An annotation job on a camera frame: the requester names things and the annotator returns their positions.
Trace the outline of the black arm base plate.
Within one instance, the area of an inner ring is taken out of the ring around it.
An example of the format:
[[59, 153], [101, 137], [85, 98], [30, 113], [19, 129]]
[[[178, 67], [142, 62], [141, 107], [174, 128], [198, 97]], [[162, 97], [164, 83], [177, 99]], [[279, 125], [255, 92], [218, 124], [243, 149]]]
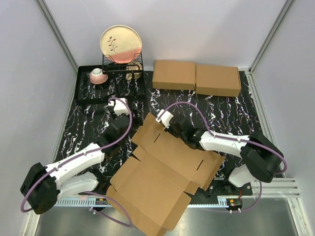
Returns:
[[209, 203], [211, 198], [227, 195], [227, 196], [251, 196], [252, 187], [250, 183], [245, 184], [243, 187], [235, 187], [225, 179], [213, 179], [210, 185], [205, 189], [197, 187], [196, 184], [191, 182], [188, 189], [183, 191], [178, 186], [174, 186], [169, 181], [163, 182], [157, 180], [153, 182], [141, 181], [140, 178], [134, 178], [131, 181], [123, 180], [124, 184], [121, 188], [115, 187], [117, 193], [126, 197], [128, 200], [135, 201], [136, 197], [148, 203], [152, 200], [154, 203], [158, 202], [175, 202], [182, 196], [190, 197], [191, 204], [205, 204]]

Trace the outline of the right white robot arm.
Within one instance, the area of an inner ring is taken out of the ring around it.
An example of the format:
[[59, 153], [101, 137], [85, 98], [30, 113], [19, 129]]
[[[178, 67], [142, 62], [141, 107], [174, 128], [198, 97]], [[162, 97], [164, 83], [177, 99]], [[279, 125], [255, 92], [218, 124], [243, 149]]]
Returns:
[[211, 134], [204, 128], [194, 128], [180, 115], [170, 119], [166, 130], [191, 149], [223, 152], [243, 160], [243, 165], [231, 170], [223, 183], [224, 191], [229, 195], [236, 194], [254, 180], [270, 183], [282, 162], [282, 152], [259, 131], [249, 136]]

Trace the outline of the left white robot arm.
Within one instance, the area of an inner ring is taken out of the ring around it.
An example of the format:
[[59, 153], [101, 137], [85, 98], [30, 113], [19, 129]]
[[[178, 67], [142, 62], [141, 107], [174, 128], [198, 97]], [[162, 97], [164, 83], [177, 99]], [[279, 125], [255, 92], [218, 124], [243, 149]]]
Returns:
[[32, 165], [20, 191], [35, 214], [47, 212], [62, 198], [85, 192], [100, 195], [106, 190], [106, 178], [100, 170], [90, 167], [117, 155], [128, 127], [143, 124], [135, 108], [130, 115], [112, 116], [105, 131], [81, 151], [47, 166]]

